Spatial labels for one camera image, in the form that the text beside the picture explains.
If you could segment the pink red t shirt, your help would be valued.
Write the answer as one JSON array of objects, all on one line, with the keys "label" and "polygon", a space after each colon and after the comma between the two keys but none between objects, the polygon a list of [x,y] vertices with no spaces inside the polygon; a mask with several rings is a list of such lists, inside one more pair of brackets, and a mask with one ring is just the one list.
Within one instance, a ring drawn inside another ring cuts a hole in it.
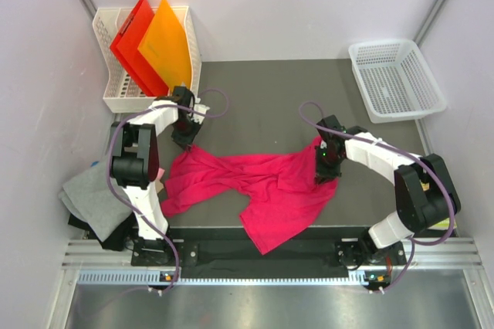
[{"label": "pink red t shirt", "polygon": [[164,183],[167,217],[229,190],[249,197],[239,218],[257,250],[265,255],[311,226],[335,196],[338,182],[315,181],[316,149],[322,140],[291,154],[218,157],[198,146],[180,154]]}]

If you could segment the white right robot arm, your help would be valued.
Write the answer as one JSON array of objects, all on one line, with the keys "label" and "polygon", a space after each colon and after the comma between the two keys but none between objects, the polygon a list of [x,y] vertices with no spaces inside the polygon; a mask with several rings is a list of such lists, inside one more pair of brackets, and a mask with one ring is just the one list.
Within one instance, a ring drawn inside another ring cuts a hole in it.
[{"label": "white right robot arm", "polygon": [[396,210],[366,229],[357,240],[362,262],[379,263],[388,255],[389,247],[461,210],[442,157],[392,148],[361,127],[346,129],[334,115],[316,125],[322,139],[316,146],[318,185],[339,178],[341,163],[350,160],[375,171],[394,186]]}]

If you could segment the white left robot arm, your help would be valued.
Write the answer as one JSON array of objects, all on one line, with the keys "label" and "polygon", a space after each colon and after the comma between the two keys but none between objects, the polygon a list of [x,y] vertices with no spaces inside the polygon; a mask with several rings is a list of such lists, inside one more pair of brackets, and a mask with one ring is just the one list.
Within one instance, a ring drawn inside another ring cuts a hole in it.
[{"label": "white left robot arm", "polygon": [[111,128],[108,179],[116,180],[126,194],[137,220],[131,264],[133,266],[171,266],[175,247],[164,237],[168,222],[157,196],[160,164],[157,136],[172,126],[172,141],[181,149],[191,149],[201,129],[208,107],[185,86],[176,86],[169,97],[158,97],[143,112]]}]

